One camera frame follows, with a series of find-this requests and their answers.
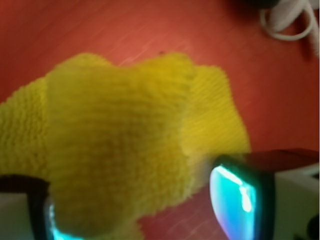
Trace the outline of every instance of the yellow knitted fabric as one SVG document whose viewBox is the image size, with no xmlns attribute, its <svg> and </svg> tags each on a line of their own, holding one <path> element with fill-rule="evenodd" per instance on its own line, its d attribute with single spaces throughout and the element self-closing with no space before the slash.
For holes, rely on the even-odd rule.
<svg viewBox="0 0 320 240">
<path fill-rule="evenodd" d="M 0 104 L 0 174 L 49 181 L 58 228 L 88 239 L 141 238 L 135 221 L 202 186 L 207 156 L 249 150 L 226 75 L 181 53 L 80 54 Z"/>
</svg>

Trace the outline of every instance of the blue light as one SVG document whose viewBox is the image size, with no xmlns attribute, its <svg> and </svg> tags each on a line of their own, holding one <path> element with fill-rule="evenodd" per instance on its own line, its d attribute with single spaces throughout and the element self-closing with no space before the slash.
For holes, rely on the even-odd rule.
<svg viewBox="0 0 320 240">
<path fill-rule="evenodd" d="M 53 240 L 84 240 L 83 238 L 74 237 L 69 234 L 62 233 L 57 229 L 56 222 L 55 222 L 54 205 L 50 205 L 49 207 L 49 221 L 50 221 L 51 232 L 53 234 Z"/>
<path fill-rule="evenodd" d="M 223 166 L 210 176 L 210 197 L 216 219 L 230 240 L 255 237 L 256 189 Z"/>
</svg>

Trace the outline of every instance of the red table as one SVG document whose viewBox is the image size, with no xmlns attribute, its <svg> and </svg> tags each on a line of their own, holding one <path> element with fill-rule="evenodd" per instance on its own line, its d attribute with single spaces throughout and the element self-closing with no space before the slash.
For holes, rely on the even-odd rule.
<svg viewBox="0 0 320 240">
<path fill-rule="evenodd" d="M 306 39 L 265 35 L 242 1 L 15 0 L 0 16 L 0 102 L 77 53 L 128 65 L 179 51 L 226 71 L 254 151 L 319 150 L 319 60 Z M 225 238 L 207 187 L 141 222 L 147 239 Z"/>
</svg>

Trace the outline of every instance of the red surface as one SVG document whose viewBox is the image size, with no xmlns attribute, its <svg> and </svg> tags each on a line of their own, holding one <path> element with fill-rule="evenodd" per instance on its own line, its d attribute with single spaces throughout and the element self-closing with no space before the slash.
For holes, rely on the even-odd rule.
<svg viewBox="0 0 320 240">
<path fill-rule="evenodd" d="M 0 16 L 0 102 L 80 52 L 125 65 L 160 51 L 180 51 L 197 64 L 227 72 L 254 151 L 319 150 L 319 60 L 306 39 L 282 42 L 266 36 L 258 12 L 242 1 L 2 0 Z M 144 221 L 146 238 L 181 239 L 192 233 L 193 239 L 223 239 L 204 191 L 185 203 L 190 207 Z M 198 208 L 188 215 L 188 209 Z M 169 231 L 169 219 L 179 215 L 182 226 Z M 184 227 L 188 221 L 193 225 Z"/>
</svg>

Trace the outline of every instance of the white cord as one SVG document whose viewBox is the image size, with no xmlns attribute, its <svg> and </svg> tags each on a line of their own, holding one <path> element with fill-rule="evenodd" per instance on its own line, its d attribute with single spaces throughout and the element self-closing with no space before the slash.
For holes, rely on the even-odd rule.
<svg viewBox="0 0 320 240">
<path fill-rule="evenodd" d="M 260 14 L 259 14 L 260 24 L 263 27 L 263 29 L 274 39 L 278 39 L 282 41 L 296 41 L 307 36 L 311 32 L 314 24 L 316 24 L 314 13 L 312 12 L 312 10 L 310 11 L 308 7 L 304 8 L 303 10 L 309 15 L 309 25 L 303 32 L 297 35 L 284 35 L 284 34 L 272 31 L 267 25 L 266 11 L 264 9 L 260 10 Z"/>
</svg>

